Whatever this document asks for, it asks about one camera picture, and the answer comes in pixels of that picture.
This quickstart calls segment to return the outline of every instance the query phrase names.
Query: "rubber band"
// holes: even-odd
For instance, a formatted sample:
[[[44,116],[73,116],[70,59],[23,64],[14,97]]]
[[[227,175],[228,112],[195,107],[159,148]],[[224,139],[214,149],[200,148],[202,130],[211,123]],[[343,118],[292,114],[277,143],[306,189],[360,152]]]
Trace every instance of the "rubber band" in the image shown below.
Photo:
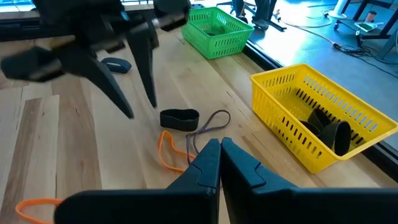
[[[158,143],[157,143],[157,149],[158,149],[158,151],[159,151],[159,159],[160,159],[160,162],[162,163],[162,165],[163,165],[164,167],[166,167],[166,168],[168,168],[168,169],[171,169],[171,170],[174,170],[174,171],[177,171],[177,172],[184,172],[185,169],[181,169],[181,168],[177,168],[177,167],[170,166],[170,165],[168,165],[168,164],[163,160],[163,157],[162,157],[162,148],[163,148],[163,139],[164,139],[164,138],[166,138],[166,140],[168,140],[169,146],[172,148],[172,150],[173,150],[175,153],[180,154],[180,155],[184,155],[184,156],[188,156],[188,154],[187,154],[186,152],[179,151],[178,149],[175,148],[173,136],[172,136],[168,131],[162,131],[162,134],[160,134],[159,140],[158,140]],[[195,156],[192,155],[192,154],[189,154],[188,157],[190,157],[190,158],[192,158],[192,159],[195,158]]]
[[[57,199],[57,198],[37,198],[37,199],[29,199],[25,201],[21,201],[17,204],[15,207],[15,211],[17,214],[32,223],[35,224],[53,224],[53,222],[48,222],[48,221],[42,221],[39,219],[36,219],[34,217],[31,217],[29,215],[26,215],[25,213],[22,212],[22,209],[29,207],[29,206],[34,206],[34,205],[59,205],[61,204],[63,200],[62,199]]]
[[[226,124],[221,125],[221,126],[215,126],[215,127],[210,127],[207,128],[208,125],[210,124],[210,122],[213,120],[214,116],[216,116],[218,113],[226,113],[228,115],[228,121],[226,122]],[[168,131],[163,131],[160,136],[159,136],[159,140],[158,140],[158,145],[157,145],[157,149],[159,151],[159,159],[160,159],[160,163],[162,163],[162,165],[168,169],[177,171],[177,172],[184,172],[185,169],[181,169],[178,167],[173,167],[168,165],[162,157],[162,148],[163,148],[163,139],[166,138],[169,141],[169,146],[172,148],[172,150],[180,155],[185,155],[187,157],[187,161],[188,161],[188,165],[191,163],[191,159],[194,159],[195,156],[189,153],[189,148],[190,148],[190,138],[193,137],[193,148],[195,149],[196,153],[199,154],[199,150],[197,148],[197,144],[196,144],[196,138],[198,135],[203,134],[203,133],[207,133],[210,131],[216,131],[216,130],[220,130],[225,128],[229,122],[231,122],[231,114],[226,111],[226,110],[218,110],[215,111],[210,117],[209,119],[206,121],[206,123],[196,132],[194,133],[189,133],[185,136],[185,140],[186,140],[186,145],[187,145],[187,151],[183,152],[183,151],[179,151],[175,148],[174,146],[174,141],[173,141],[173,136],[168,132]]]

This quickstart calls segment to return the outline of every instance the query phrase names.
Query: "green basket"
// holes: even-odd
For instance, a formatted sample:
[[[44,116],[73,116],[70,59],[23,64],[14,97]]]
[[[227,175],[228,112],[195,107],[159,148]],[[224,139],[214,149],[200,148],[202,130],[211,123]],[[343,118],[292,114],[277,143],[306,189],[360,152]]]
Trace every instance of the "green basket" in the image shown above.
[[[217,7],[192,9],[182,35],[207,59],[240,53],[253,27]]]

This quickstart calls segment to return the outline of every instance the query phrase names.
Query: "wooden table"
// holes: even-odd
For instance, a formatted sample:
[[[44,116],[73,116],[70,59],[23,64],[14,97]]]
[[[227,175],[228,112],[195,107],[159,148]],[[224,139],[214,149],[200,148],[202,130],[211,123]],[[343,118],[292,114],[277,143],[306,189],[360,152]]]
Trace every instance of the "wooden table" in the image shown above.
[[[65,198],[88,189],[161,189],[179,174],[159,162],[157,139],[163,130],[159,112],[195,108],[200,126],[214,111],[232,115],[222,131],[198,138],[202,148],[210,138],[232,137],[266,167],[301,187],[397,187],[364,156],[339,162],[312,175],[267,129],[251,110],[249,76],[262,70],[244,54],[207,61],[179,30],[159,32],[154,52],[154,76],[159,106],[153,109],[144,93],[136,66],[115,75],[136,118],[128,120],[87,80],[65,76],[36,84],[0,78],[0,223],[17,223],[14,207],[28,198]],[[2,54],[41,45],[48,40],[1,44]],[[117,52],[133,62],[130,50]],[[101,52],[99,57],[107,57]],[[214,125],[223,124],[220,115]],[[183,149],[184,135],[172,131]],[[166,160],[187,167],[185,157],[164,149]],[[27,209],[51,219],[50,207]],[[220,223],[228,223],[223,198]]]

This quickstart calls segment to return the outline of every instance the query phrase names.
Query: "yellow plastic basket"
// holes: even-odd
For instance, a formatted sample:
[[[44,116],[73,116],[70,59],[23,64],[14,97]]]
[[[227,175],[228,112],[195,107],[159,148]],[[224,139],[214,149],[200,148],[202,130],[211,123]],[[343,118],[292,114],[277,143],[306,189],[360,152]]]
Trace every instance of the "yellow plastic basket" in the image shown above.
[[[398,123],[308,65],[251,76],[253,110],[313,174],[347,160],[398,131]],[[314,108],[352,129],[349,152],[337,156],[301,122]]]

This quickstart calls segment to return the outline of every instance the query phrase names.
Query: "black rubber band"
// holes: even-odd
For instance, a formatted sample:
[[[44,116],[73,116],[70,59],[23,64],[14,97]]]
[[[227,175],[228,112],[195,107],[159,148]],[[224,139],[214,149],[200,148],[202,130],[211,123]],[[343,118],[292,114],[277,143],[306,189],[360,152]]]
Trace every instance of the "black rubber band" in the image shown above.
[[[338,156],[349,151],[351,142],[351,127],[346,121],[332,123],[328,116],[320,109],[312,111],[308,122],[301,121],[327,147],[333,149]]]
[[[194,131],[198,128],[199,112],[194,109],[169,109],[160,112],[160,125],[179,131]]]
[[[104,63],[111,72],[126,74],[131,68],[130,62],[121,58],[108,57],[102,59],[101,62]]]

